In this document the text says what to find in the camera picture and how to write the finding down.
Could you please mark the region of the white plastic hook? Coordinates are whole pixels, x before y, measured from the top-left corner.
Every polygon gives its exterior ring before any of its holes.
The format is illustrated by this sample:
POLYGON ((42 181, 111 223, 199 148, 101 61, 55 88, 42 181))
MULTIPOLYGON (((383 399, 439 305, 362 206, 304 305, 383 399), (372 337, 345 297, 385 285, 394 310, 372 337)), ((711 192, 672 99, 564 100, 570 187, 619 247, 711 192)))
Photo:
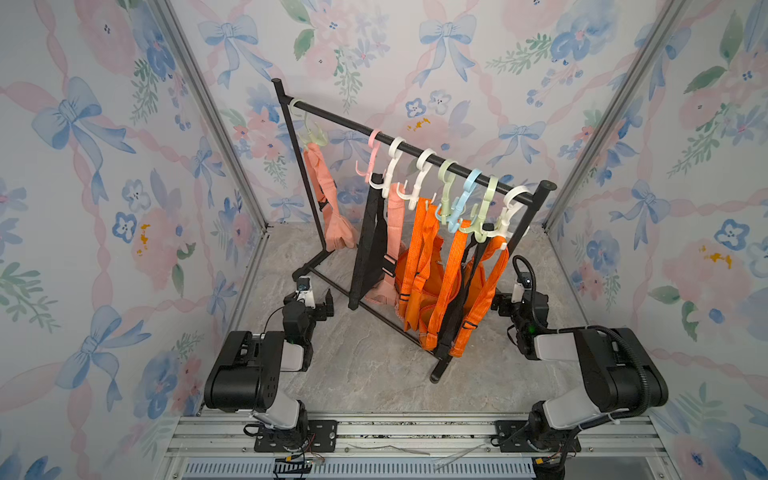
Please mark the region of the white plastic hook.
POLYGON ((418 174, 410 193, 406 192, 408 181, 405 181, 403 184, 398 183, 396 185, 396 193, 404 202, 407 203, 407 209, 409 211, 414 211, 417 208, 421 198, 423 182, 433 166, 433 164, 429 161, 433 154, 435 154, 435 151, 431 148, 428 148, 424 150, 417 158, 416 167, 418 169, 418 174))
POLYGON ((405 141, 403 137, 397 136, 392 140, 392 143, 389 146, 388 149, 388 155, 390 157, 390 161, 386 167, 383 180, 379 183, 376 183, 373 180, 373 177, 370 177, 368 183, 369 186, 375 190, 381 191, 381 196, 384 199, 387 199, 390 194, 390 187, 391 183, 394 177, 394 172, 397 167, 397 163, 399 162, 402 152, 399 150, 399 146, 405 141))

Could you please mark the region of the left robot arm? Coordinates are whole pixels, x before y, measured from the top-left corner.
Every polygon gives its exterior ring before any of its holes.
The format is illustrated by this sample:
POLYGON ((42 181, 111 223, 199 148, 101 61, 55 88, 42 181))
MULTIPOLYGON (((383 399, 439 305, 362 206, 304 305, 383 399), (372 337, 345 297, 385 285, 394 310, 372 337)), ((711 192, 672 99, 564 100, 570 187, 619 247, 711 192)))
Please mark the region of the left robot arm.
POLYGON ((331 453, 338 422, 311 420, 305 404, 279 386, 283 373, 306 372, 312 362, 312 339, 319 322, 334 315, 330 292, 316 303, 308 291, 284 299, 279 331, 232 331, 218 354, 204 387, 204 404, 227 413, 247 412, 243 427, 256 453, 289 456, 331 453))

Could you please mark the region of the orange bag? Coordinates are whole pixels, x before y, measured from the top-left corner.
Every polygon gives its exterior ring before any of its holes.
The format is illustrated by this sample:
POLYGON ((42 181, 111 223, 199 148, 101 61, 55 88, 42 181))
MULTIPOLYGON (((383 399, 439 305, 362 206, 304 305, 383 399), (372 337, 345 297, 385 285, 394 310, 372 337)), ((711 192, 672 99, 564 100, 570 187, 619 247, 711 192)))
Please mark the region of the orange bag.
POLYGON ((462 258, 467 245, 468 234, 458 230, 448 255, 447 265, 441 263, 441 249, 444 240, 435 234, 426 243, 430 256, 426 267, 417 275, 414 293, 420 293, 419 340, 422 348, 433 351, 437 347, 438 334, 449 303, 456 297, 459 289, 459 274, 462 258))
POLYGON ((476 330, 485 315, 490 310, 493 298, 496 294, 497 284, 509 262, 506 238, 503 236, 489 237, 485 242, 486 249, 479 260, 472 259, 464 269, 464 273, 470 276, 468 297, 463 306, 463 318, 453 346, 450 350, 452 357, 461 357, 466 349, 471 334, 476 330), (484 263, 500 253, 492 271, 485 272, 484 263))
POLYGON ((439 236, 436 212, 437 206, 431 200, 419 199, 409 248, 401 255, 396 267, 397 313, 404 322, 405 331, 426 331, 440 294, 444 240, 439 236))

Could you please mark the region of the black metal clothes rack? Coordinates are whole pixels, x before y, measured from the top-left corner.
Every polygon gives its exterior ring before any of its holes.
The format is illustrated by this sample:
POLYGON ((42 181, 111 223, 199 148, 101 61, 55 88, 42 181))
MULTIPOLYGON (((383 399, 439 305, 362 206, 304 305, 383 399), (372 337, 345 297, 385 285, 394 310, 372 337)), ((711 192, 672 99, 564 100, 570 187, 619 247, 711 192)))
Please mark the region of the black metal clothes rack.
MULTIPOLYGON (((305 113, 312 114, 316 117, 319 117, 321 119, 327 120, 332 122, 335 125, 342 126, 350 131, 355 131, 361 134, 370 135, 373 133, 374 129, 366 126, 364 124, 361 124, 359 122, 353 121, 349 118, 345 118, 343 116, 340 116, 338 114, 332 113, 330 111, 324 110, 320 107, 317 107, 315 105, 309 104, 305 101, 298 100, 296 97, 292 97, 288 94, 286 94, 283 82, 280 78, 275 78, 271 80, 275 93, 277 96, 277 99, 279 101, 279 104, 281 105, 281 108, 283 110, 283 113, 286 115, 286 124, 288 128, 289 138, 292 142, 292 147, 294 149, 294 153, 299 165, 299 170, 302 175, 303 179, 303 185, 305 188, 305 193, 307 193, 308 198, 310 201, 315 200, 313 196, 312 189, 310 188, 310 182, 309 182, 309 176, 307 173, 307 166, 306 162, 302 160, 302 154, 299 153, 299 145, 298 145, 298 134, 296 132, 295 127, 292 123, 292 117, 291 117, 291 107, 290 102, 293 100, 297 100, 295 105, 295 108, 298 110, 301 110, 305 113)), ((382 144, 392 145, 395 141, 395 138, 387 135, 385 133, 376 133, 374 134, 374 140, 378 140, 382 144)), ((396 147, 396 151, 399 151, 399 147, 403 147, 403 151, 401 153, 407 153, 409 155, 412 155, 414 157, 418 157, 421 155, 424 150, 420 149, 414 145, 410 145, 408 143, 401 143, 396 147)), ((431 153, 427 156, 426 161, 434 166, 442 167, 444 164, 447 165, 448 159, 438 156, 436 153, 431 153)), ((487 187, 490 182, 490 177, 483 175, 482 172, 479 173, 477 176, 472 176, 471 170, 468 169, 465 166, 462 166, 460 164, 452 164, 449 165, 447 168, 448 172, 451 172, 457 176, 460 176, 462 178, 470 178, 471 182, 477 185, 482 185, 484 187, 487 187)), ((519 194, 513 195, 513 199, 517 201, 518 203, 522 204, 526 208, 526 212, 523 215, 523 218, 518 225, 517 229, 513 233, 511 244, 508 246, 508 251, 510 253, 510 257, 512 256, 512 253, 515 251, 519 243, 521 242, 523 238, 523 234, 525 232, 525 229, 531 225, 531 223, 534 220, 535 215, 541 210, 544 206, 545 201, 550 196, 552 192, 555 192, 557 190, 557 185, 550 180, 541 180, 537 185, 536 189, 533 193, 525 193, 521 192, 519 194)), ((495 191, 498 194, 507 194, 512 190, 512 187, 509 185, 506 185, 504 183, 499 183, 495 187, 495 191)), ((326 281, 331 287, 342 293, 343 295, 349 297, 350 292, 335 283, 334 281, 331 281, 329 278, 326 278, 325 276, 321 275, 320 272, 317 270, 317 267, 320 266, 326 259, 330 257, 330 255, 333 253, 328 250, 327 241, 325 239, 324 233, 323 233, 323 227, 320 224, 320 218, 319 218, 319 207, 315 206, 314 204, 311 207, 312 209, 312 215, 314 218, 315 226, 317 229, 317 233, 319 236, 319 239, 321 241, 321 251, 317 253, 315 256, 313 256, 310 260, 308 260, 305 264, 303 264, 301 267, 299 267, 297 270, 295 270, 292 273, 292 278, 294 280, 297 280, 301 276, 308 275, 309 273, 316 274, 318 277, 321 277, 324 281, 326 281)), ((388 318, 384 317, 382 314, 379 314, 378 312, 374 311, 372 307, 370 307, 368 304, 362 302, 360 303, 360 306, 364 307, 366 311, 374 315, 378 320, 385 323, 387 326, 389 326, 392 329, 396 329, 396 325, 393 321, 390 321, 388 318)), ((430 353, 435 359, 437 359, 437 364, 435 365, 434 369, 432 370, 430 374, 430 381, 433 384, 438 384, 443 377, 445 371, 447 370, 448 366, 451 363, 451 360, 454 357, 451 357, 447 353, 443 354, 442 356, 430 353)))

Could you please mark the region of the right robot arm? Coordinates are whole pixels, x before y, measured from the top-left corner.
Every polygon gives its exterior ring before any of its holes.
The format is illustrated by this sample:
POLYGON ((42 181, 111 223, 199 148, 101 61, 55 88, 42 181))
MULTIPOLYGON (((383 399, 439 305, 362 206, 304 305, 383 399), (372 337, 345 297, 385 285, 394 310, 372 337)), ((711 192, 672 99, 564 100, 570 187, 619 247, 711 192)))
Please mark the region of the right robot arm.
POLYGON ((535 403, 517 431, 500 432, 499 446, 570 453, 579 432, 645 414, 667 403, 669 388, 629 328, 599 325, 552 329, 548 297, 535 290, 495 294, 491 309, 508 317, 508 337, 524 358, 570 362, 580 383, 567 393, 535 403))

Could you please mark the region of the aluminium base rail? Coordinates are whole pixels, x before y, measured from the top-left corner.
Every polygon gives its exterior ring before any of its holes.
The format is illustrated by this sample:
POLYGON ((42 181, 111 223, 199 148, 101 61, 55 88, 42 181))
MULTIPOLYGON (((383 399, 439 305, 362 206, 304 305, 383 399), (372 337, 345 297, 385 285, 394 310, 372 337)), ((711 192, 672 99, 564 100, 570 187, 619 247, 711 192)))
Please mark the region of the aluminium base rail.
POLYGON ((182 419, 158 479, 541 479, 557 452, 534 449, 520 414, 321 413, 303 451, 259 452, 243 414, 182 419))

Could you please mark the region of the white hook far right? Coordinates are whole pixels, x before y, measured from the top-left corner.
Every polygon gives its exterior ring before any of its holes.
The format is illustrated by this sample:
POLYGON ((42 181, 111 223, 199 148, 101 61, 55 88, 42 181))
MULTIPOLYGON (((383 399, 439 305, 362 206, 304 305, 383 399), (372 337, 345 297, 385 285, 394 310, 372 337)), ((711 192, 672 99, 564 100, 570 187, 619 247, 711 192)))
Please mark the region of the white hook far right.
POLYGON ((524 207, 521 201, 515 199, 515 197, 522 193, 531 193, 531 190, 524 185, 520 185, 512 188, 503 198, 504 206, 498 217, 496 228, 494 230, 495 237, 503 237, 508 241, 512 234, 509 232, 509 227, 513 216, 524 207))

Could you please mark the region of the green plastic hook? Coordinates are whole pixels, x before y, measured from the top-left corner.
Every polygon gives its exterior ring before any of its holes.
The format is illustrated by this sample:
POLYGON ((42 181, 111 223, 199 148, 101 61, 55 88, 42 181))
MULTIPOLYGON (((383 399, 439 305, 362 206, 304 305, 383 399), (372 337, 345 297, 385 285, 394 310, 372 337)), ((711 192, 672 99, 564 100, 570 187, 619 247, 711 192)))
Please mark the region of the green plastic hook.
POLYGON ((487 214, 493 201, 493 197, 495 196, 497 185, 498 178, 491 176, 489 178, 488 185, 483 194, 481 202, 476 206, 472 213, 473 222, 470 225, 470 228, 471 232, 473 233, 474 240, 478 244, 484 243, 488 237, 488 234, 484 230, 484 224, 487 219, 487 214))
POLYGON ((443 184, 441 190, 441 200, 436 211, 436 218, 441 225, 447 225, 452 214, 451 188, 456 179, 456 174, 450 170, 455 164, 452 159, 445 160, 438 170, 438 179, 443 184))

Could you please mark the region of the pink bag with buckle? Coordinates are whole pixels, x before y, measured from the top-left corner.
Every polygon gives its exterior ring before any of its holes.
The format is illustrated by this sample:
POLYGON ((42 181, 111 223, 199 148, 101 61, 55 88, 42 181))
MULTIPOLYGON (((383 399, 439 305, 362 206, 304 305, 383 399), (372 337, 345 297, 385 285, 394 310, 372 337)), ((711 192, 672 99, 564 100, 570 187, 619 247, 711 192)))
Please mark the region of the pink bag with buckle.
POLYGON ((404 200, 397 193, 397 184, 390 186, 386 211, 386 248, 382 256, 381 279, 367 293, 366 299, 375 303, 396 306, 399 293, 396 286, 396 267, 401 254, 405 251, 402 243, 405 219, 404 200))

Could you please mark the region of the blue plastic hook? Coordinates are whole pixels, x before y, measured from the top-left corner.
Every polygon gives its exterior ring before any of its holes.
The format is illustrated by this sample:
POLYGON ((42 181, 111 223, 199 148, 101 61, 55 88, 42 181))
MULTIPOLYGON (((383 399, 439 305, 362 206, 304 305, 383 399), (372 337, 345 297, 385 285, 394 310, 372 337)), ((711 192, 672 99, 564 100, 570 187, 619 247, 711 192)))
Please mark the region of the blue plastic hook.
POLYGON ((473 169, 463 183, 463 190, 460 196, 455 199, 451 206, 451 213, 447 220, 448 230, 455 234, 461 225, 461 216, 466 209, 466 203, 477 186, 476 180, 482 174, 481 169, 473 169))

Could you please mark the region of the pink plastic hook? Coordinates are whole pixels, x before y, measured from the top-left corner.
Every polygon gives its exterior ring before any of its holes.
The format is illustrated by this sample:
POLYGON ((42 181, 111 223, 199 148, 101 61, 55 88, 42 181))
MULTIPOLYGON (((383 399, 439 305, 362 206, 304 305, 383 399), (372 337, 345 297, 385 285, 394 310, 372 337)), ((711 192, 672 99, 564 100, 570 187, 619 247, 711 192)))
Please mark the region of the pink plastic hook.
POLYGON ((381 142, 377 139, 377 135, 380 133, 379 129, 374 129, 368 137, 367 145, 370 149, 370 155, 367 163, 367 169, 362 170, 359 163, 355 163, 355 172, 358 176, 362 177, 367 183, 371 181, 372 174, 374 173, 374 166, 377 157, 377 153, 380 149, 381 142))

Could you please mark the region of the pink bag far left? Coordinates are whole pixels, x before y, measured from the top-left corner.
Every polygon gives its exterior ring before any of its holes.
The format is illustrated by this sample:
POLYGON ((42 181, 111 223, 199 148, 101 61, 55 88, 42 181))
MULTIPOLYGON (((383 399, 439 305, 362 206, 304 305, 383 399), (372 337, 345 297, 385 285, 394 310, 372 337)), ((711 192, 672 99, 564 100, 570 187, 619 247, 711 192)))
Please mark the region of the pink bag far left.
POLYGON ((320 147, 315 143, 309 143, 304 150, 303 158, 308 167, 318 207, 323 215, 322 232, 326 241, 325 249, 327 251, 354 249, 357 246, 358 233, 340 212, 337 186, 320 147))

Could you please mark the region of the black strap bag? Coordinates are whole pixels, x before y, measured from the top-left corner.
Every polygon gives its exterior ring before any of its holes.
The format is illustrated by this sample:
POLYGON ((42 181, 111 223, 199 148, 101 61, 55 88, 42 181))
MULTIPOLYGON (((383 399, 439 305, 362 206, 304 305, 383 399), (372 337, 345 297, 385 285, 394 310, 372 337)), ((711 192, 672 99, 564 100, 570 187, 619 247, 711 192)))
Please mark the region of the black strap bag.
MULTIPOLYGON (((450 350, 453 346, 453 343, 458 333, 459 324, 463 318, 462 310, 463 310, 465 301, 467 300, 468 291, 469 291, 469 283, 467 281, 470 278, 468 274, 464 273, 464 269, 470 260, 472 259, 479 260, 486 249, 486 246, 485 246, 486 241, 482 244, 471 243, 470 239, 473 237, 473 235, 470 233, 467 233, 467 234, 468 234, 467 245, 465 247, 464 256, 462 258, 461 273, 459 274, 458 294, 448 305, 447 313, 443 319, 442 327, 438 334, 437 347, 433 350, 433 353, 438 354, 440 356, 442 356, 445 353, 450 355, 450 350)), ((497 252, 493 257, 491 257, 489 260, 487 260, 484 263, 485 272, 487 274, 489 274, 492 271, 499 256, 500 256, 500 253, 497 252)))

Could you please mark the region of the pale green hook far left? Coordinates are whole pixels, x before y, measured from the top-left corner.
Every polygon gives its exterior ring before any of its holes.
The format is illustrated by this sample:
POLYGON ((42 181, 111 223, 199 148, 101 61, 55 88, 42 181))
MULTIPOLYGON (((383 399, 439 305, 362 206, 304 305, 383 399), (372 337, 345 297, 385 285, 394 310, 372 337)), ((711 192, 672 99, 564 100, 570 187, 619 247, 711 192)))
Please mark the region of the pale green hook far left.
POLYGON ((317 147, 325 147, 329 144, 329 138, 325 131, 312 119, 308 117, 308 112, 302 110, 303 118, 299 121, 299 126, 296 125, 298 119, 298 113, 295 113, 295 106, 299 102, 299 99, 294 98, 289 102, 289 113, 291 114, 291 121, 288 123, 294 129, 295 136, 302 149, 306 149, 310 144, 314 144, 317 147))

